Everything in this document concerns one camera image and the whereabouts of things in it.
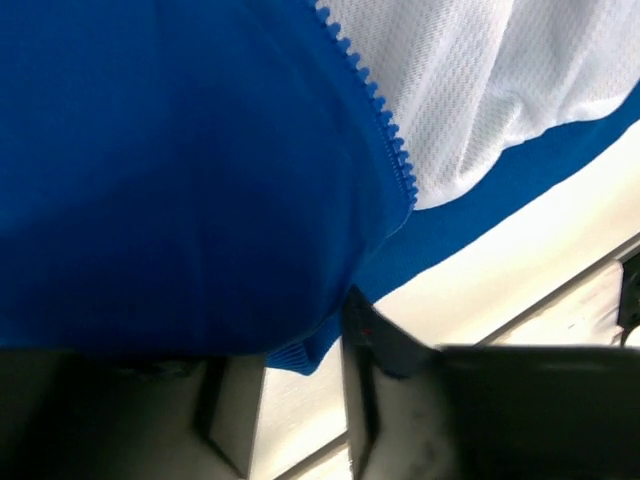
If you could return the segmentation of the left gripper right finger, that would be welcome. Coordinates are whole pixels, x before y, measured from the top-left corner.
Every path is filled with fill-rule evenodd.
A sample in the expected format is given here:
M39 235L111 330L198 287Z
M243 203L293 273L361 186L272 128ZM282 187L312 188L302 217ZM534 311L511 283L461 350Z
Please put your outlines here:
M357 479L635 479L639 354L423 345L358 289L342 312Z

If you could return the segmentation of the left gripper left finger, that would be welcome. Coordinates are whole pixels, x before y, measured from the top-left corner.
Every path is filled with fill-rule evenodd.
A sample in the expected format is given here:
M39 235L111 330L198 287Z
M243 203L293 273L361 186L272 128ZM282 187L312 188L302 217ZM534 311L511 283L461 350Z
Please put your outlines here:
M4 479L246 479L264 358L124 372L70 353L1 354Z

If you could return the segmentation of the blue white red jacket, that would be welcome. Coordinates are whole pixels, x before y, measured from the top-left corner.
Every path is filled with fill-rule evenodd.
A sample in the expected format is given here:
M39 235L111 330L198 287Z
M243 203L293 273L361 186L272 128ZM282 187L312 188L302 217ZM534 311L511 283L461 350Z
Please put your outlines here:
M638 117L635 1L5 1L1 344L310 374Z

